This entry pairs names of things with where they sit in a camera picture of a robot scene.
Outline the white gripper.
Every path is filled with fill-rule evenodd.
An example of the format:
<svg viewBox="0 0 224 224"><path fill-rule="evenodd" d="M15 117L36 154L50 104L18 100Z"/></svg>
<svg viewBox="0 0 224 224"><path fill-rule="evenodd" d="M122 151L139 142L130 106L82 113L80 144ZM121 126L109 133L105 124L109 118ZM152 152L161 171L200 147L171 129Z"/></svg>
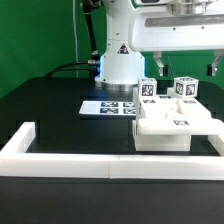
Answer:
<svg viewBox="0 0 224 224"><path fill-rule="evenodd" d="M205 14L174 16L168 5L137 8L130 19L129 46L133 51L154 52L159 75L168 75L161 51L215 50L207 75L215 76L224 58L224 5L215 4Z"/></svg>

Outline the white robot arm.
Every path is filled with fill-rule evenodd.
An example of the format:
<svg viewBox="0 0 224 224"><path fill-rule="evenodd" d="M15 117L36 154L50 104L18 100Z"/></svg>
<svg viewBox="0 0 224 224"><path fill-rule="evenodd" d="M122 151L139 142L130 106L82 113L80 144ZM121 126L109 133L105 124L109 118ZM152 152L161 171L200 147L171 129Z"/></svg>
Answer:
<svg viewBox="0 0 224 224"><path fill-rule="evenodd" d="M98 84L132 85L145 75L143 52L157 62L167 51L214 50L224 55L224 0L82 0L87 23L91 12L106 11L106 51L93 56L100 62Z"/></svg>

